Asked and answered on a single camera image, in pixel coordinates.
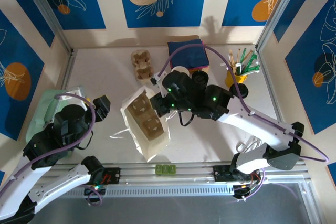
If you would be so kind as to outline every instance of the cable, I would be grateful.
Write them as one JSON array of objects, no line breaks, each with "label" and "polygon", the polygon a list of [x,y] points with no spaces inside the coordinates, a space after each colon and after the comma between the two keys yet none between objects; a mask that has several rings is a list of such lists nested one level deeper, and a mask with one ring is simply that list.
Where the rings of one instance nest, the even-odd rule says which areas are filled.
[{"label": "cable", "polygon": [[174,111],[173,111],[173,112],[166,118],[166,122],[167,122],[169,119],[173,118],[176,114],[177,114],[177,110],[174,110]]},{"label": "cable", "polygon": [[33,163],[45,158],[45,157],[48,157],[50,155],[53,155],[53,154],[56,154],[56,153],[59,153],[59,152],[63,152],[63,151],[66,151],[70,148],[73,148],[75,147],[76,145],[80,144],[80,142],[83,141],[84,138],[86,138],[88,136],[88,134],[92,131],[93,129],[93,126],[96,122],[96,113],[94,111],[94,108],[93,108],[93,105],[91,104],[91,102],[89,102],[88,100],[86,100],[85,98],[83,97],[80,97],[79,95],[76,95],[76,94],[71,94],[71,93],[62,93],[62,94],[57,94],[55,95],[55,99],[59,99],[60,97],[75,97],[83,102],[85,102],[88,106],[89,106],[89,109],[91,110],[91,113],[92,113],[92,121],[91,121],[91,124],[89,126],[89,129],[87,130],[86,133],[84,133],[84,135],[77,141],[73,142],[72,144],[69,144],[67,146],[64,146],[64,147],[61,147],[61,148],[58,148],[58,149],[55,149],[55,150],[52,150],[50,152],[47,152],[45,154],[42,154],[41,156],[38,156],[36,158],[34,158],[32,161],[30,161],[29,163],[27,163],[26,165],[24,165],[16,174],[14,174],[14,178],[12,178],[10,181],[8,181],[8,183],[0,190],[0,198],[2,197],[2,195],[4,194],[4,192],[8,189],[8,187],[29,167],[32,166]]},{"label": "cable", "polygon": [[91,136],[90,136],[90,140],[89,140],[88,144],[85,147],[77,146],[76,148],[81,150],[81,151],[84,151],[87,147],[89,147],[89,144],[91,143],[92,137],[93,137],[93,131],[91,131]]},{"label": "cable", "polygon": [[256,194],[261,189],[261,186],[264,184],[265,176],[266,176],[265,169],[262,168],[261,170],[263,172],[263,178],[261,179],[261,182],[260,182],[260,185],[258,186],[258,188],[253,193],[251,193],[250,195],[244,197],[244,199],[237,199],[237,201],[242,201],[242,200],[245,201],[246,199],[248,199],[249,197],[252,197],[254,194]]},{"label": "cable", "polygon": [[254,137],[253,138],[254,140],[250,143],[250,145],[246,146],[246,144],[244,144],[243,142],[239,142],[237,145],[236,145],[236,151],[239,152],[239,153],[245,153],[245,152],[248,152],[250,149],[251,151],[258,148],[262,141],[261,139],[257,138],[257,137]]},{"label": "cable", "polygon": [[192,114],[189,121],[186,124],[183,124],[182,115],[181,115],[181,112],[179,111],[179,117],[178,118],[180,119],[180,125],[182,125],[184,127],[187,127],[194,120],[194,117],[195,117],[195,114]]},{"label": "cable", "polygon": [[[79,187],[83,187],[83,188],[86,188],[86,189],[89,189],[89,190],[92,191],[92,193],[90,193],[89,196],[88,196],[88,198],[87,198],[87,201],[88,201],[88,203],[89,203],[91,206],[93,206],[93,207],[99,207],[101,204],[103,204],[103,199],[102,199],[100,193],[99,193],[97,190],[95,190],[94,188],[92,188],[91,186],[88,186],[88,185],[80,185]],[[93,202],[91,202],[91,200],[90,200],[90,197],[91,197],[92,195],[94,195],[94,194],[96,194],[96,195],[98,196],[98,198],[99,198],[98,203],[93,203]]]},{"label": "cable", "polygon": [[[242,104],[242,106],[244,107],[244,109],[247,111],[248,114],[250,114],[251,116],[257,118],[258,120],[264,122],[264,123],[267,123],[269,125],[272,125],[273,127],[283,131],[284,134],[287,134],[287,130],[283,127],[281,127],[280,125],[266,119],[266,118],[263,118],[262,116],[256,114],[255,112],[252,113],[252,111],[248,108],[248,106],[246,105],[246,103],[244,102],[243,100],[243,97],[241,95],[241,92],[240,92],[240,89],[238,87],[238,83],[237,83],[237,80],[235,78],[235,75],[233,73],[233,70],[232,70],[232,67],[230,66],[229,62],[225,59],[225,57],[223,55],[221,55],[217,50],[205,45],[205,44],[188,44],[188,45],[184,45],[182,47],[179,47],[177,48],[168,58],[168,60],[166,61],[166,63],[164,64],[163,68],[161,69],[161,71],[159,72],[158,76],[161,76],[164,69],[168,66],[169,62],[172,60],[172,58],[178,53],[180,52],[181,50],[184,50],[186,48],[189,48],[189,47],[202,47],[202,48],[206,48],[212,52],[214,52],[216,55],[218,55],[222,60],[223,62],[226,64],[227,68],[228,68],[228,71],[230,72],[231,76],[232,76],[232,79],[233,79],[233,82],[234,82],[234,85],[236,87],[236,91],[237,91],[237,94],[238,94],[238,98]],[[318,149],[316,146],[314,146],[313,144],[309,143],[307,140],[303,139],[302,137],[298,136],[297,134],[294,134],[294,133],[291,133],[289,132],[288,133],[290,136],[302,141],[303,143],[307,144],[309,147],[311,147],[312,149],[314,149],[316,152],[318,152],[324,159],[320,159],[320,158],[315,158],[315,157],[307,157],[307,156],[300,156],[301,158],[304,158],[304,159],[310,159],[310,160],[314,160],[314,161],[317,161],[317,162],[324,162],[324,163],[327,163],[329,162],[329,158],[328,156],[323,152],[321,151],[320,149]]]}]

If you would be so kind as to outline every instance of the gray floor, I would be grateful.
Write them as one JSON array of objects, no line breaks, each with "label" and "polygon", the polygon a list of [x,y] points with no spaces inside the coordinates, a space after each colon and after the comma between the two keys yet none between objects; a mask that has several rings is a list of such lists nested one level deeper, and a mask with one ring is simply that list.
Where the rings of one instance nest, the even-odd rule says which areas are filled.
[{"label": "gray floor", "polygon": [[84,199],[60,198],[39,212],[32,224],[308,224],[297,184],[266,184],[247,202],[232,196],[105,198],[100,207]]}]

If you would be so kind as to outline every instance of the egg carton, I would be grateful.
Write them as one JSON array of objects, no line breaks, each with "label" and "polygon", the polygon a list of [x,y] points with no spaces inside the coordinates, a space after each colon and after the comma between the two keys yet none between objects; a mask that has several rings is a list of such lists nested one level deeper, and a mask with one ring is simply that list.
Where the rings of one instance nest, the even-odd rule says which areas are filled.
[{"label": "egg carton", "polygon": [[151,66],[151,55],[147,50],[137,50],[131,54],[132,64],[135,67],[135,78],[141,84],[149,83],[154,75]]}]

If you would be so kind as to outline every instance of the blue napkin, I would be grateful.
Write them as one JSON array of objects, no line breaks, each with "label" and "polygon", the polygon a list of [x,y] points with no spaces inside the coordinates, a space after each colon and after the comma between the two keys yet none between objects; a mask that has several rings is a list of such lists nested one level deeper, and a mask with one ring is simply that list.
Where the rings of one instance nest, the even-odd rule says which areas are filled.
[{"label": "blue napkin", "polygon": [[[169,55],[171,55],[177,48],[188,44],[202,44],[202,41],[200,39],[194,39],[184,42],[168,42]],[[178,52],[171,60],[171,68],[176,66],[193,69],[209,66],[209,60],[202,47],[191,47]]]}]

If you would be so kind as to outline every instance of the white table surface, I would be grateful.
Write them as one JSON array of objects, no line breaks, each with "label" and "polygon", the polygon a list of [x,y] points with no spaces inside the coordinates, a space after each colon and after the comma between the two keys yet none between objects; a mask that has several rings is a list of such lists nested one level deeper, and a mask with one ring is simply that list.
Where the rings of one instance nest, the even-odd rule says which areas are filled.
[{"label": "white table surface", "polygon": [[[253,45],[214,46],[220,53],[227,55],[232,49],[236,57],[238,47],[247,51]],[[96,156],[101,163],[145,163],[145,159],[136,150],[129,132],[121,133],[123,138],[112,139],[109,136],[124,130],[125,123],[120,112],[122,101],[136,92],[141,85],[135,80],[134,67],[130,54],[139,49],[147,49],[152,58],[154,71],[161,70],[168,58],[167,47],[131,47],[131,48],[96,48],[79,49],[76,56],[68,87],[83,85],[86,95],[95,99],[106,94],[111,101],[111,110],[103,122],[96,124],[94,137],[85,151],[75,150],[59,163],[78,163],[88,155]],[[226,68],[221,67],[221,60],[208,51],[210,61],[209,84],[226,87],[224,80]],[[263,74],[251,74],[246,82],[249,96],[246,103],[254,109],[276,118]],[[151,163],[164,162],[211,162],[230,161],[236,153],[238,141],[247,141],[251,136],[234,126],[195,118],[188,127],[180,126],[178,115],[168,120],[170,144]]]}]

